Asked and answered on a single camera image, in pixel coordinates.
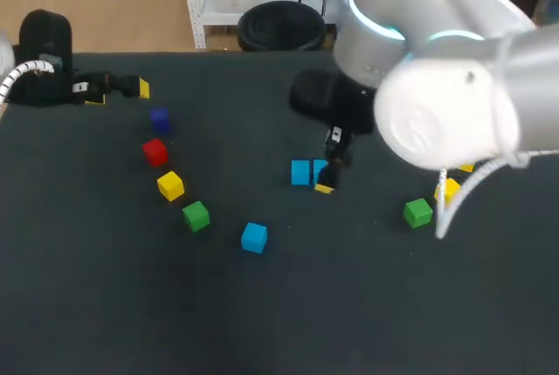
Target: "black mat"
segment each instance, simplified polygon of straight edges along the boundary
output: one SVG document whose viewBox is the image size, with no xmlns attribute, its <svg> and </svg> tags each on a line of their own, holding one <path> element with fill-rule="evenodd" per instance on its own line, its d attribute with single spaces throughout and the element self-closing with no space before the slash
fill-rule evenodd
<svg viewBox="0 0 559 375">
<path fill-rule="evenodd" d="M 289 111 L 320 53 L 78 56 L 149 80 L 152 101 L 12 107 L 0 121 L 0 373 L 547 374 L 559 372 L 559 159 L 502 171 L 444 242 L 404 203 L 436 176 L 377 136 L 342 189 L 289 185 L 325 129 Z M 141 144 L 148 111 L 188 197 L 169 205 Z M 211 227 L 181 208 L 202 200 Z M 240 249 L 248 221 L 262 256 Z"/>
</svg>

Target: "cube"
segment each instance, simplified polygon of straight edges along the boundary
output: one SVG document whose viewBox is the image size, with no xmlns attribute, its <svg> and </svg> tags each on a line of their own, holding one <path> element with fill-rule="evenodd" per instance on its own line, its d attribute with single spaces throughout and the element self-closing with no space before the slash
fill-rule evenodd
<svg viewBox="0 0 559 375">
<path fill-rule="evenodd" d="M 268 230 L 265 226 L 248 224 L 241 237 L 241 246 L 251 253 L 262 254 L 268 240 Z"/>
<path fill-rule="evenodd" d="M 157 180 L 159 191 L 169 201 L 172 202 L 176 198 L 184 194 L 183 180 L 175 174 L 174 171 L 168 172 Z"/>
<path fill-rule="evenodd" d="M 311 162 L 308 160 L 293 160 L 291 162 L 291 184 L 311 184 Z"/>
<path fill-rule="evenodd" d="M 462 187 L 453 178 L 448 178 L 446 180 L 446 191 L 445 191 L 445 205 L 449 205 L 452 199 L 458 194 Z M 439 187 L 435 190 L 435 200 L 438 201 L 438 191 Z"/>
<path fill-rule="evenodd" d="M 315 159 L 313 161 L 313 186 L 318 183 L 318 177 L 321 171 L 328 165 L 328 161 L 325 159 Z"/>
<path fill-rule="evenodd" d="M 404 218 L 412 228 L 419 228 L 431 222 L 433 210 L 424 198 L 406 204 Z"/>
<path fill-rule="evenodd" d="M 141 148 L 152 167 L 157 168 L 167 163 L 167 148 L 159 139 L 146 142 Z"/>
<path fill-rule="evenodd" d="M 183 216 L 194 233 L 210 224 L 210 214 L 202 202 L 196 202 L 190 206 L 186 206 L 183 209 Z"/>
<path fill-rule="evenodd" d="M 475 167 L 475 163 L 470 163 L 468 165 L 462 165 L 460 169 L 465 172 L 473 172 L 474 167 Z"/>
<path fill-rule="evenodd" d="M 169 111 L 167 111 L 167 108 L 154 108 L 149 112 L 149 117 L 151 118 L 151 124 L 156 133 L 167 135 L 171 131 Z"/>
</svg>

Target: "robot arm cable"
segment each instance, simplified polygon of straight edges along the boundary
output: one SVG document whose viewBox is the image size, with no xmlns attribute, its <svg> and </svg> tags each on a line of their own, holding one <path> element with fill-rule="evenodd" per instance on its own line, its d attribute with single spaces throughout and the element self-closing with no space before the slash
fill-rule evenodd
<svg viewBox="0 0 559 375">
<path fill-rule="evenodd" d="M 0 84 L 0 107 L 3 105 L 3 102 L 8 96 L 8 93 L 10 92 L 16 80 L 24 73 L 28 72 L 54 73 L 54 66 L 49 62 L 45 62 L 44 60 L 31 60 L 17 66 L 8 74 L 8 76 L 4 78 L 4 80 Z"/>
</svg>

